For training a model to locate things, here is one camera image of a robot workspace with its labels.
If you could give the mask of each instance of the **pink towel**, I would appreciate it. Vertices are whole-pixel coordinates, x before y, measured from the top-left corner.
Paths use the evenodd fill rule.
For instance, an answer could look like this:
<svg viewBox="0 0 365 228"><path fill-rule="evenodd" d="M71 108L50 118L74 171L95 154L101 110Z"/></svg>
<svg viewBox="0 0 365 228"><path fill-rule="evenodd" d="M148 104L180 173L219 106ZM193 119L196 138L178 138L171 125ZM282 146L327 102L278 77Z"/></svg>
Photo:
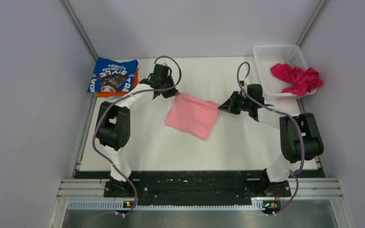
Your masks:
<svg viewBox="0 0 365 228"><path fill-rule="evenodd" d="M205 141L218 115L218 106L213 101L203 101L180 92L175 97L166 125Z"/></svg>
<svg viewBox="0 0 365 228"><path fill-rule="evenodd" d="M307 92L311 92L323 85L323 81L319 78L319 73L313 68L303 70L296 66L292 69L287 63L278 63L271 68L271 73L276 78L292 84L293 87L284 88L282 90L283 93L304 96Z"/></svg>

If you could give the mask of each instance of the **white wall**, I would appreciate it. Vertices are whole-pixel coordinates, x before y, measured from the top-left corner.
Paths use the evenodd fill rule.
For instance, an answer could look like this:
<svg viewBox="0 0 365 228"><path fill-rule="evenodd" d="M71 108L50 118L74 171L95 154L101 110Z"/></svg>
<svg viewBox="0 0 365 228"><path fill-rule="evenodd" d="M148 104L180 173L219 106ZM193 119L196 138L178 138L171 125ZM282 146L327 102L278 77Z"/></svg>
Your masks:
<svg viewBox="0 0 365 228"><path fill-rule="evenodd" d="M0 0L0 227L48 225L93 67L59 0Z"/></svg>
<svg viewBox="0 0 365 228"><path fill-rule="evenodd" d="M306 109L316 116L329 171L365 227L365 1L330 1L302 49L325 82Z"/></svg>
<svg viewBox="0 0 365 228"><path fill-rule="evenodd" d="M97 53L112 59L252 56L295 44L319 0L70 0Z"/></svg>

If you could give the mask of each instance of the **blue bag with text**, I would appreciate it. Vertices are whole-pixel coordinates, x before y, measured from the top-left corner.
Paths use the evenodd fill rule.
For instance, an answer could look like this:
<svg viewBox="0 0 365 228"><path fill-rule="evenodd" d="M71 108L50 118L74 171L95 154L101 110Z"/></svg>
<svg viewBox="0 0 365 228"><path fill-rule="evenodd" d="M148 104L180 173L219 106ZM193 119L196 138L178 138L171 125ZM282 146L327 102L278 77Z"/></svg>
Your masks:
<svg viewBox="0 0 365 228"><path fill-rule="evenodd" d="M138 60L118 63L99 57L88 92L129 92L133 89Z"/></svg>

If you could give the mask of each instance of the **wire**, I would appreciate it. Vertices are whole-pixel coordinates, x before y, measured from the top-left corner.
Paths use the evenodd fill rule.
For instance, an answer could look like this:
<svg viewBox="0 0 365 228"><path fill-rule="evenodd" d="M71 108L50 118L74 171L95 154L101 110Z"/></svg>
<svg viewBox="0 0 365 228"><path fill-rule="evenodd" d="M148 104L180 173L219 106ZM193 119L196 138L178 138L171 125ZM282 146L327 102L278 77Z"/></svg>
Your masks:
<svg viewBox="0 0 365 228"><path fill-rule="evenodd" d="M240 73L240 69L241 67L244 65L244 64L247 64L248 65L248 71L247 71L247 74L246 74L246 78L248 76L248 74L250 73L250 64L248 62L242 62L239 66L239 68L237 69L237 83L239 84L240 86L240 89L242 90L242 92L244 93L244 95L246 97L248 97L251 101L255 102L256 104L258 104L259 106L267 109L267 110L270 110L271 112L276 112L278 114L281 114L281 115L285 115L287 116L294 124L294 126L296 127L296 130L297 130L297 133L298 133L298 138L300 140L300 150L301 150L301 162L300 162L300 167L299 169L296 171L296 172L293 172L292 170L290 171L290 175L296 180L296 189L295 189L295 192L292 194L292 197L290 197L289 201L278 211L278 212L274 212L273 214L276 216L280 213L282 213L287 207L288 205L293 201L293 199L296 197L297 195L297 191L298 191L298 178L296 175L299 175L302 171L303 171L303 167L304 167L304 160L305 160L305 152L304 152L304 142L303 142L303 137L301 135L301 130L300 130L300 126L298 125L298 123L296 122L296 120L288 113L285 113L285 112L282 112L282 111L279 111L279 110L276 110L276 109L272 109L270 107L267 107L263 104L261 104L260 102L258 102L257 100L255 100L254 98L252 98L250 95L247 94L247 92L245 91L245 89L243 88L243 86L241 85L240 83L240 79L239 79L239 73Z"/></svg>
<svg viewBox="0 0 365 228"><path fill-rule="evenodd" d="M100 185L101 185L101 186L103 186L103 187L105 188L105 186L101 183L101 180L102 180L102 179L100 179Z"/></svg>
<svg viewBox="0 0 365 228"><path fill-rule="evenodd" d="M298 178L292 173L291 176L296 180L296 189L295 192L293 193L292 197L290 197L289 201L278 211L275 212L275 216L282 213L286 208L288 208L289 204L293 201L293 199L296 197L297 195L297 191L298 191Z"/></svg>
<svg viewBox="0 0 365 228"><path fill-rule="evenodd" d="M117 104L118 102L120 102L120 101L123 101L123 100L125 100L125 99L127 99L127 98L129 98L131 95L136 95L136 94L140 94L140 93L143 93L143 92L164 92L164 91L167 91L167 90L170 90L170 89L173 89L173 88L175 88L179 83L180 83L180 81L181 81L181 68L180 68L180 65L178 65L178 63L173 59L173 58L171 58L171 57L169 57L169 56L160 56L160 57L158 57L155 61L154 61L154 64L156 64L156 62L159 60L159 59L161 59L161 58L167 58L167 59L169 59L169 60L171 60L171 61L173 61L176 65L177 65L177 67L178 67L178 74L179 74L179 76L178 76L178 81L177 81L177 83L175 84L175 85L173 85L173 86L171 86L171 87L169 87L169 88L165 88L165 89L144 89L144 90L140 90L140 91L136 91L136 92L133 92L133 93L131 93L131 94L127 94L127 95L125 95L125 96L123 96L123 97L121 97L120 99L118 99L118 100L116 100L116 101L114 101L113 103L111 103L110 104L110 106L104 111L104 113L103 113L103 115L101 116L101 118L99 119L99 121L97 122L97 125L96 125L96 128L95 128L95 131L94 131L94 134L93 134L93 140L92 140L92 145L93 145L93 149L100 155L100 156L102 156L104 159L106 159L107 161L109 161L110 162L110 164L111 164L111 166L115 169L115 171L117 171L118 172L118 174L120 174L120 176L121 177L123 177L124 179L126 179L126 181L132 186L132 189L134 190L134 204L132 205L132 207L131 207L131 209L127 212L127 213L125 213L125 215L124 216L128 216L128 215L130 215L131 213L132 213L132 211L135 209L135 207L136 207L136 203L137 203L137 201L138 201L138 193L137 193L137 190L136 190L136 187L135 187L135 185L132 183L132 181L130 180L130 179L128 179L128 177L126 177L115 165L114 165L114 163L113 163L113 161L109 158L109 157L107 157L106 155L104 155L103 153L101 153L98 149L97 149L97 147L96 147L96 137L97 137L97 132L98 132L98 129L100 128L100 125L101 125L101 123L104 121L104 119L105 119L105 117L106 117L106 115L107 115L107 113L110 111L110 109L115 105L115 104Z"/></svg>
<svg viewBox="0 0 365 228"><path fill-rule="evenodd" d="M287 116L294 124L296 130L297 130L297 134L298 134L298 138L300 140L300 153L301 153L301 160L300 160L300 167L299 169L293 173L293 175L299 175L302 171L303 171L303 167L304 167L304 160L305 160L305 152L304 152L304 142L303 142L303 136L301 135L301 130L300 130L300 126L298 125L298 123L296 122L296 120L288 113L285 113L285 112L282 112L282 111L279 111L277 109L273 109L273 108L270 108L268 106L265 106L264 104L261 104L260 102L258 102L257 100L255 100L254 98L252 98L250 95L247 94L247 92L245 91L245 89L243 88L243 86L241 85L240 83L240 79L239 79L239 73L240 73L240 69L241 67L244 65L244 64L247 64L248 65L248 71L247 71L247 74L246 74L246 78L248 76L248 74L250 73L250 64L248 62L242 62L239 66L239 68L237 69L237 83L239 84L240 86L240 89L242 90L242 92L244 93L244 95L246 97L248 97L251 101L253 101L254 103L258 104L259 106L267 109L267 110L270 110L271 112L276 112L278 114L281 114L281 115L285 115Z"/></svg>

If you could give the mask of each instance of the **white plastic basket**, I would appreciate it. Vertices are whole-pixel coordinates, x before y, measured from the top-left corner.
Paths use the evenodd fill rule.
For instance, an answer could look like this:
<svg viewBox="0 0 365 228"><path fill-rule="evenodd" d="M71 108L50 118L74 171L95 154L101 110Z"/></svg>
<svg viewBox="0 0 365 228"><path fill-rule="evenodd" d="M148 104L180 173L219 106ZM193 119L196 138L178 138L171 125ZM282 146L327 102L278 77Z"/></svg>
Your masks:
<svg viewBox="0 0 365 228"><path fill-rule="evenodd" d="M301 67L304 70L307 70L308 65L306 60L297 45L259 45L254 47L253 52L257 77L266 96L274 99L300 98L300 96L292 93L282 93L284 88L292 85L275 78L270 71L271 67L277 63L287 63L292 68ZM306 93L306 95L314 94L316 91L317 89L310 93Z"/></svg>

